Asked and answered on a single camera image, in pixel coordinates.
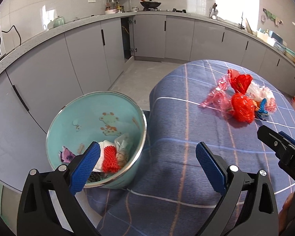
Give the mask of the person's right hand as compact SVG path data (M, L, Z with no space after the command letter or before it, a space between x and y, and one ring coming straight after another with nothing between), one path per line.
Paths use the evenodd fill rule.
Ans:
M282 206L282 210L280 211L279 215L278 215L278 219L279 219L279 233L281 233L283 230L285 230L285 228L288 225L288 221L287 221L287 216L288 216L288 211L289 208L291 206L291 202L293 200L294 197L294 192L292 192L287 199L285 200L284 205Z

